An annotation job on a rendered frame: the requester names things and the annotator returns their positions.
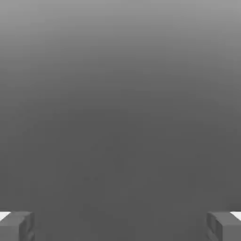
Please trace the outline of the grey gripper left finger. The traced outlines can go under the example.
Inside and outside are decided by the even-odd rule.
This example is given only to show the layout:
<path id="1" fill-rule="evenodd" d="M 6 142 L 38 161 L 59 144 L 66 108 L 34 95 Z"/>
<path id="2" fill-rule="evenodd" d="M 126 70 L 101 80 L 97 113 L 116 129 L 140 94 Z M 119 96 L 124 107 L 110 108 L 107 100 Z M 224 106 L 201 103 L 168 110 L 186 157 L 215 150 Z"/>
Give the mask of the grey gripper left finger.
<path id="1" fill-rule="evenodd" d="M 0 221 L 0 241 L 35 241 L 34 227 L 34 212 L 10 212 Z"/>

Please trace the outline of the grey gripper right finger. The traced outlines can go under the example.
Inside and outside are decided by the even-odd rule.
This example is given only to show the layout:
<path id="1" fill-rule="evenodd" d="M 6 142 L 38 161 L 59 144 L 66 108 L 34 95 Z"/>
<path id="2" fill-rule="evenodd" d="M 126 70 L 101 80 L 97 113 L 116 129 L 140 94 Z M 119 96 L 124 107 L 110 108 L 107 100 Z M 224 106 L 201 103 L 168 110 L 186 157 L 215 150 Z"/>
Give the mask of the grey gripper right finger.
<path id="1" fill-rule="evenodd" d="M 206 241 L 241 241 L 241 211 L 208 212 Z"/>

